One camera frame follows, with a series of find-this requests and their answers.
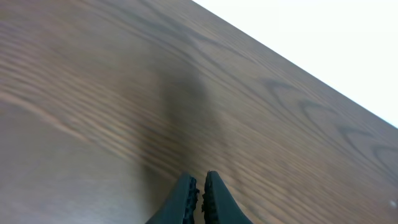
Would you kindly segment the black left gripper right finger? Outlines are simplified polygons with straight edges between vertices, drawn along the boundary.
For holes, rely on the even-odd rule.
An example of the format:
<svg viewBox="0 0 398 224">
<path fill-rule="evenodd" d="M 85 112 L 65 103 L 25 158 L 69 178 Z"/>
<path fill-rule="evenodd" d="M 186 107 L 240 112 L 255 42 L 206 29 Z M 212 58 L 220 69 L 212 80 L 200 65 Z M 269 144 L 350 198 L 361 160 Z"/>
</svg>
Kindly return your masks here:
<svg viewBox="0 0 398 224">
<path fill-rule="evenodd" d="M 245 216 L 217 171 L 209 170 L 201 211 L 206 224 L 252 224 Z"/>
</svg>

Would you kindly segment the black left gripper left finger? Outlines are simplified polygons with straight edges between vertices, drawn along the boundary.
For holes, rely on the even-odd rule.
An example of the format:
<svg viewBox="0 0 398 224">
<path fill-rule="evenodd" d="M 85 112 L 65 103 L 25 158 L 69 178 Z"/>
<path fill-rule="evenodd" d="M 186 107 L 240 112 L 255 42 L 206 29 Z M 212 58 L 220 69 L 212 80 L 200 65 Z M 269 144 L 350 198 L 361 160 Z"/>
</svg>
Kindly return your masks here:
<svg viewBox="0 0 398 224">
<path fill-rule="evenodd" d="M 182 173 L 163 205 L 146 224 L 194 224 L 199 193 L 196 178 Z"/>
</svg>

